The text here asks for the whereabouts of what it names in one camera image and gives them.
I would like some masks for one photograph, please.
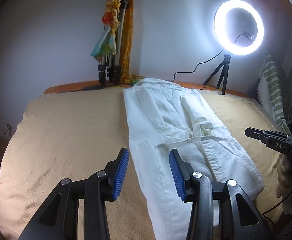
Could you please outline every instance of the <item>bed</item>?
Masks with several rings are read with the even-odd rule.
[[[78,91],[96,82],[47,89],[24,112],[3,157],[0,172],[0,230],[17,239],[27,222],[63,178],[86,179],[128,148],[123,89]],[[200,89],[202,96],[230,133],[249,154],[265,182],[255,200],[260,212],[274,206],[279,153],[244,135],[247,127],[279,130],[263,108],[245,94],[228,90],[225,96],[208,86],[179,83]],[[111,239],[155,239],[147,202],[139,188],[130,158],[121,196],[106,203]],[[277,221],[281,207],[269,214]],[[83,201],[78,216],[78,239],[83,239]]]

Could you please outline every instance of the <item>metal screw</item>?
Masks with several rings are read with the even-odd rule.
[[[229,181],[227,181],[227,183],[228,183],[230,186],[233,186],[233,187],[237,185],[236,180],[233,180],[233,179],[230,179]]]
[[[105,171],[98,171],[97,172],[97,177],[104,177],[106,176],[106,172]]]
[[[60,183],[61,183],[62,185],[67,185],[69,182],[70,182],[70,179],[65,178],[65,179],[62,179]]]
[[[195,171],[195,172],[193,172],[193,177],[196,178],[196,179],[199,179],[199,178],[202,177],[202,174],[200,172],[198,172],[198,171]]]

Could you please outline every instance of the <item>black cable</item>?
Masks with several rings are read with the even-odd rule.
[[[269,217],[267,217],[266,214],[269,213],[269,212],[271,212],[271,211],[273,211],[275,208],[277,208],[281,203],[283,203],[286,199],[288,199],[289,196],[290,196],[291,194],[292,194],[292,190],[291,190],[291,192],[290,192],[290,193],[289,193],[284,199],[282,199],[278,204],[276,204],[276,205],[273,206],[271,209],[267,210],[266,212],[264,212],[264,213],[262,214],[263,217],[266,218],[268,221],[270,221],[271,224],[272,224],[273,226],[275,226],[275,223],[273,222],[273,220],[271,220]]]
[[[238,41],[238,39],[239,39],[241,36],[244,36],[244,35],[245,35],[245,33],[242,33],[242,34],[238,35],[238,37],[237,37],[237,38],[235,39],[235,41],[234,41],[234,44],[236,44],[236,42]],[[208,61],[211,61],[212,59],[216,58],[220,53],[218,53],[215,57],[212,57],[212,58],[209,59]],[[171,82],[174,82],[174,81],[175,81],[175,76],[176,76],[176,74],[191,74],[191,73],[194,73],[194,72],[196,71],[196,68],[198,67],[198,65],[200,65],[200,64],[204,64],[204,63],[207,63],[208,61],[198,63],[198,64],[196,65],[194,71],[190,71],[190,72],[187,72],[187,71],[176,72],[176,73],[174,74],[174,79],[173,79]]]
[[[211,59],[209,59],[209,60],[207,60],[207,61],[205,61],[205,62],[201,62],[201,63],[198,63],[197,65],[196,65],[196,67],[195,67],[195,69],[194,69],[194,71],[190,71],[190,72],[184,72],[184,71],[182,71],[182,72],[176,72],[175,74],[174,74],[174,79],[172,80],[172,82],[174,82],[175,81],[175,76],[176,76],[176,74],[180,74],[180,73],[183,73],[183,74],[190,74],[190,73],[194,73],[195,71],[196,71],[196,68],[200,65],[200,64],[204,64],[204,63],[207,63],[208,61],[211,61],[212,59],[214,59],[214,58],[216,58],[220,53],[222,53],[223,51],[224,51],[224,49],[222,49],[222,51],[221,52],[219,52],[216,56],[214,56],[214,57],[212,57]]]
[[[64,92],[60,92],[59,94],[62,94],[62,93],[70,93],[70,92],[79,92],[79,91],[92,91],[92,90],[102,90],[104,88],[107,88],[107,87],[111,87],[113,86],[113,83],[111,84],[107,84],[107,85],[104,85],[102,86],[100,89],[90,89],[90,90],[84,90],[84,88],[81,88],[81,89],[77,89],[77,90],[72,90],[72,91],[64,91]]]

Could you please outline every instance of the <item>tripod leg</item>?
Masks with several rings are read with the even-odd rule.
[[[209,76],[209,78],[207,78],[203,85],[206,85],[213,78],[213,76],[216,75],[216,73],[222,68],[223,65],[224,62],[220,63],[218,67],[214,70],[214,72]]]
[[[122,28],[124,25],[125,12],[129,6],[129,1],[121,0],[120,3],[121,5],[120,5],[119,17],[118,17],[118,21],[120,22],[120,25],[117,28],[117,32],[116,32],[116,55],[114,56],[114,66],[113,66],[113,85],[114,86],[118,86],[121,82],[120,73],[121,73],[122,66],[119,65],[121,36],[122,36]]]
[[[104,86],[106,82],[106,55],[101,58],[101,63],[98,65],[98,80]]]
[[[223,80],[223,77],[224,77],[224,73],[225,73],[225,67],[223,67],[222,69],[222,72],[221,72],[221,76],[219,77],[219,80],[218,80],[218,83],[217,83],[217,86],[216,88],[219,89],[221,83],[222,83],[222,80]]]
[[[109,62],[108,62],[108,74],[109,81],[113,82],[113,55],[109,55]]]
[[[228,77],[228,68],[229,68],[229,65],[228,64],[225,64],[224,65],[224,82],[223,82],[223,89],[222,89],[222,95],[225,95],[225,91],[226,91],[226,85],[227,85],[227,77]]]

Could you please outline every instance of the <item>white garment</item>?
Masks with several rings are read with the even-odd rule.
[[[157,240],[185,239],[190,219],[192,203],[178,197],[169,166],[173,148],[210,179],[235,179],[252,199],[263,190],[254,163],[197,90],[145,78],[124,90],[124,100],[129,149]]]

